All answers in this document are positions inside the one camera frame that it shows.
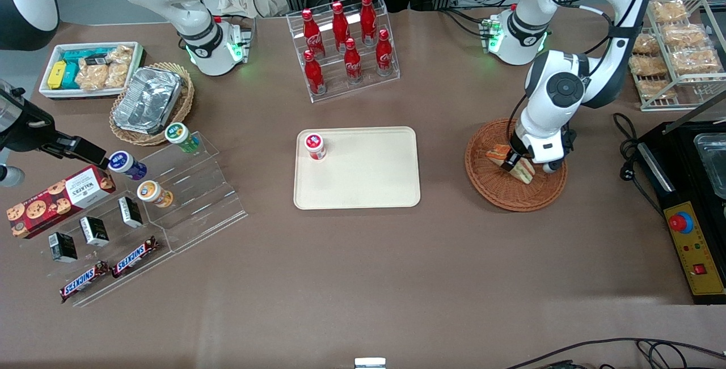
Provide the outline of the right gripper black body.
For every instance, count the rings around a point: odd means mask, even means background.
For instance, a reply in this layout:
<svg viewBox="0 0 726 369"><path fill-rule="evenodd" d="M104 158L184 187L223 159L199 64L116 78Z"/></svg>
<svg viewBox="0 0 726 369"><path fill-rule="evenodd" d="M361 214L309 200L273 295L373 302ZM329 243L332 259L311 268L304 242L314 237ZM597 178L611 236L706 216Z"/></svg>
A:
<svg viewBox="0 0 726 369"><path fill-rule="evenodd" d="M2 90L1 147L15 152L43 150L56 142L54 119L26 100L23 91Z"/></svg>

